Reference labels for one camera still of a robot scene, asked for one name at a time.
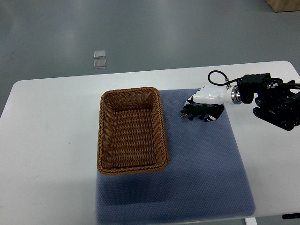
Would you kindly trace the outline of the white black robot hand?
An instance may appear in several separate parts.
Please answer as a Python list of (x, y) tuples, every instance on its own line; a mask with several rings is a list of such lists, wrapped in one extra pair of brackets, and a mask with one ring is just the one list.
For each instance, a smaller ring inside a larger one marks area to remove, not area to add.
[(242, 103), (236, 85), (230, 88), (211, 85), (204, 86), (185, 101), (184, 107), (186, 105), (205, 105), (210, 107), (211, 112), (202, 120), (204, 122), (210, 122), (217, 120), (221, 116), (225, 109), (224, 103), (232, 105)]

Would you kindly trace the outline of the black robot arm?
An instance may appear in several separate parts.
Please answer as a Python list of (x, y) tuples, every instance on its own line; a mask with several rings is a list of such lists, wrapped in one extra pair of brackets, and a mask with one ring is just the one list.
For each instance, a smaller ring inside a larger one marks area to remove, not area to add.
[(216, 86), (231, 87), (230, 99), (234, 104), (250, 104), (253, 101), (257, 107), (253, 114), (277, 127), (291, 131), (300, 125), (300, 85), (294, 80), (287, 83), (280, 78), (272, 78), (270, 73), (244, 75), (232, 81), (219, 70), (208, 74), (208, 81)]

